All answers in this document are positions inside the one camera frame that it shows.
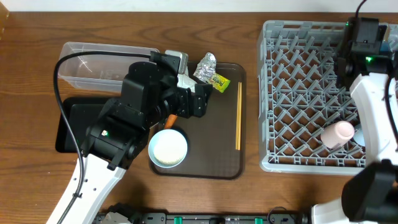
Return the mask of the pink cup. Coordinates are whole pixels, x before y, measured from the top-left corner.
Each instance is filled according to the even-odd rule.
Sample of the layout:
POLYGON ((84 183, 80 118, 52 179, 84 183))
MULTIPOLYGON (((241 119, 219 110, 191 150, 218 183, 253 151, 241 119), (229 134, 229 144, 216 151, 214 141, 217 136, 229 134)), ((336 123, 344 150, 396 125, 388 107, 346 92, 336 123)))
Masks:
POLYGON ((353 125, 347 121, 338 121, 325 127, 320 139, 327 148, 335 149, 346 144, 353 136, 353 125))

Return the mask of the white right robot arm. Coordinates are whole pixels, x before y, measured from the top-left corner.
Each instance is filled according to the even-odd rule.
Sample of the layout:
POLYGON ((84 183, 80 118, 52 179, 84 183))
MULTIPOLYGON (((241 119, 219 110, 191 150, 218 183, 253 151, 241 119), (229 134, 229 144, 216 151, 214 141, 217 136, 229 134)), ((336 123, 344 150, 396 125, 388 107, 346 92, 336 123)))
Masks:
POLYGON ((309 223, 397 223, 397 53, 382 48, 386 30, 374 18, 346 23, 334 71, 357 107, 366 167, 339 199, 314 205, 309 223))

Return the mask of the dark blue plate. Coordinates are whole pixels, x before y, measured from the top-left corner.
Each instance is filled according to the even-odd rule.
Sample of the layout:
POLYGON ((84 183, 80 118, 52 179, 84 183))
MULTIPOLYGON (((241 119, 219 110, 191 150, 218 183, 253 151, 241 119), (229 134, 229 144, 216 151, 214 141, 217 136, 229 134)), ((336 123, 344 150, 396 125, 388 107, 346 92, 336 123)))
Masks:
POLYGON ((391 45, 394 40, 391 37, 391 30, 392 30, 392 28, 390 27, 390 25, 387 25, 386 31, 382 38, 382 44, 381 44, 381 48, 380 48, 380 53, 382 55, 387 55, 388 57, 391 57, 391 53, 392 53, 391 45))

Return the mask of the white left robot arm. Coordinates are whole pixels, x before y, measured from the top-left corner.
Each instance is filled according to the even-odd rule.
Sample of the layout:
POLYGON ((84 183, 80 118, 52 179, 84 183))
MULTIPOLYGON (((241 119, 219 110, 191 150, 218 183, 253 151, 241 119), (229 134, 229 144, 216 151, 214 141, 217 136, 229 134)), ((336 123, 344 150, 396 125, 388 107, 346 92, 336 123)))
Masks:
POLYGON ((73 139, 78 155, 74 173, 49 223, 91 223, 104 200, 146 147, 151 127, 169 115, 202 117, 213 90, 196 84, 181 88, 178 72, 184 65, 170 54, 138 54, 129 66, 121 95, 109 99, 88 127, 82 142, 73 139))

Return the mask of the light blue cup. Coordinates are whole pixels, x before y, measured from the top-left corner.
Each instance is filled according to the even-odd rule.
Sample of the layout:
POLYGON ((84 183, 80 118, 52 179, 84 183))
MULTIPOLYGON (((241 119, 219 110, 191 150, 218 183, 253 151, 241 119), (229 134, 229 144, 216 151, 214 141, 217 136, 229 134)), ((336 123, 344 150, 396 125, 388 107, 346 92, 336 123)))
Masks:
POLYGON ((354 127, 355 133, 353 136, 353 140, 360 146, 364 147, 365 146, 365 140, 364 140, 364 134, 363 134, 363 129, 360 124, 357 124, 354 127))

